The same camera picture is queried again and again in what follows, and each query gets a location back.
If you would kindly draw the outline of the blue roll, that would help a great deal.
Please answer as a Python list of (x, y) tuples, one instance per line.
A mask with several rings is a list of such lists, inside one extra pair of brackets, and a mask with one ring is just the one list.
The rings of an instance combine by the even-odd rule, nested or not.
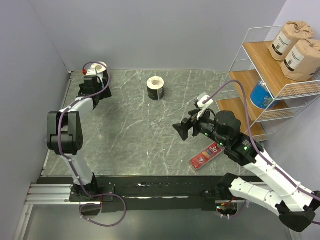
[(267, 90), (266, 84), (260, 79), (250, 94), (251, 102), (260, 109), (270, 109), (278, 104)]
[(101, 86), (101, 88), (103, 89), (105, 87), (105, 83), (104, 83), (104, 75), (102, 73), (98, 73), (97, 74), (97, 80)]

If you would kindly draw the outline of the brown paper roll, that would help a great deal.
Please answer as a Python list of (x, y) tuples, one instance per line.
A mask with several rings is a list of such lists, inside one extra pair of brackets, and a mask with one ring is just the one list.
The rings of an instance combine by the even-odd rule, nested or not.
[(320, 41), (309, 38), (299, 40), (280, 67), (286, 78), (296, 82), (308, 81), (320, 67)]
[(310, 39), (314, 35), (313, 29), (305, 21), (287, 21), (268, 50), (274, 60), (283, 62), (299, 40)]

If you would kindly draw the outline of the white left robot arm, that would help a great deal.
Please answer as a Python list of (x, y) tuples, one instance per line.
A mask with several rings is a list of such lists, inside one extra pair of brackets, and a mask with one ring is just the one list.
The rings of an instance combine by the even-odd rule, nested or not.
[(71, 192), (87, 201), (98, 197), (99, 188), (95, 174), (82, 153), (84, 136), (81, 119), (93, 111), (101, 100), (112, 96), (109, 83), (108, 74), (85, 75), (77, 98), (67, 107), (50, 111), (47, 115), (47, 147), (61, 156), (72, 172)]

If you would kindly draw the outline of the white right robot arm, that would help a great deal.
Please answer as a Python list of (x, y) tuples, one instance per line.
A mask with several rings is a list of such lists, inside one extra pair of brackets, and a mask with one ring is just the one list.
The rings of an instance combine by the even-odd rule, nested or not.
[(190, 117), (173, 124), (182, 140), (193, 130), (196, 137), (203, 134), (223, 148), (224, 154), (233, 162), (260, 178), (270, 189), (246, 182), (237, 175), (223, 176), (213, 193), (222, 199), (241, 198), (274, 213), (289, 229), (301, 233), (316, 224), (316, 210), (320, 207), (319, 191), (302, 186), (289, 176), (267, 151), (241, 132), (241, 121), (231, 111), (220, 111), (210, 118), (211, 109), (198, 117), (200, 110), (189, 112)]

